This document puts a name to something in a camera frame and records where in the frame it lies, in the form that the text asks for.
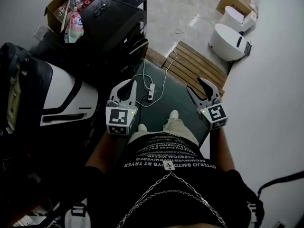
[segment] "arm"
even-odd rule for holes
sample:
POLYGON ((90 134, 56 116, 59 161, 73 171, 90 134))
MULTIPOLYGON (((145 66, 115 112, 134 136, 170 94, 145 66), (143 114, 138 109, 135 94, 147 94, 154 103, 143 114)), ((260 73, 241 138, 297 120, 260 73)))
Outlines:
POLYGON ((97 167, 103 174, 114 165, 118 138, 104 133, 85 166, 97 167))
POLYGON ((222 127, 210 132, 210 160, 223 171, 235 169, 222 127))

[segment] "power strip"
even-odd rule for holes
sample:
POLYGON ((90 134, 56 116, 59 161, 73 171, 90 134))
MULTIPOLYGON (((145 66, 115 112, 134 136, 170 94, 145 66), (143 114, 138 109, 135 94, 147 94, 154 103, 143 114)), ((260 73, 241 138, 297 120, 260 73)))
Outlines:
POLYGON ((148 94, 148 101, 153 100, 154 89, 155 89, 155 84, 150 84, 150 90, 149 90, 149 94, 148 94))

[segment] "white sneaker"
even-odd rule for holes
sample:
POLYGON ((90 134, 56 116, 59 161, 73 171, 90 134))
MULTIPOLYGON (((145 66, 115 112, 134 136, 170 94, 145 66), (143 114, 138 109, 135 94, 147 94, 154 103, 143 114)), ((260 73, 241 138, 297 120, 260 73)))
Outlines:
POLYGON ((171 111, 169 118, 176 118, 176 119, 178 119, 179 118, 179 112, 177 110, 171 111))
POLYGON ((144 124, 139 124, 137 127, 138 131, 148 131, 147 127, 144 124))

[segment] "plastic bag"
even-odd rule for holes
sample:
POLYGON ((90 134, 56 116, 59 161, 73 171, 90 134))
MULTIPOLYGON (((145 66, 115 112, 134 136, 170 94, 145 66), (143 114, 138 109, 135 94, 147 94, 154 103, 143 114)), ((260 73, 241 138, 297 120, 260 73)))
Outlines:
MULTIPOLYGON (((74 7, 77 7, 79 10, 82 9, 82 5, 84 4, 85 0, 71 0, 70 1, 70 5, 68 6, 68 10, 67 10, 67 17, 66 17, 66 21, 69 21, 73 12, 74 7)), ((63 18, 65 16, 65 12, 66 12, 66 8, 67 8, 67 1, 65 1, 58 9, 55 10, 54 15, 56 16, 56 18, 63 23, 63 18)))
POLYGON ((75 43, 82 35, 84 34, 84 27, 82 25, 82 19, 77 10, 77 7, 74 8, 74 13, 71 16, 69 25, 66 28, 65 32, 65 42, 66 43, 75 43))

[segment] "table leg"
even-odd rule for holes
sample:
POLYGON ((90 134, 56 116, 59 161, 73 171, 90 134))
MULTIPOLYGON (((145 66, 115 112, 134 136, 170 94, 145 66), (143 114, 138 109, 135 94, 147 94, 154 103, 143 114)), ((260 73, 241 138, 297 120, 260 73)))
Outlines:
POLYGON ((145 0, 145 1, 143 1, 143 10, 144 11, 147 11, 147 2, 148 2, 148 0, 145 0))

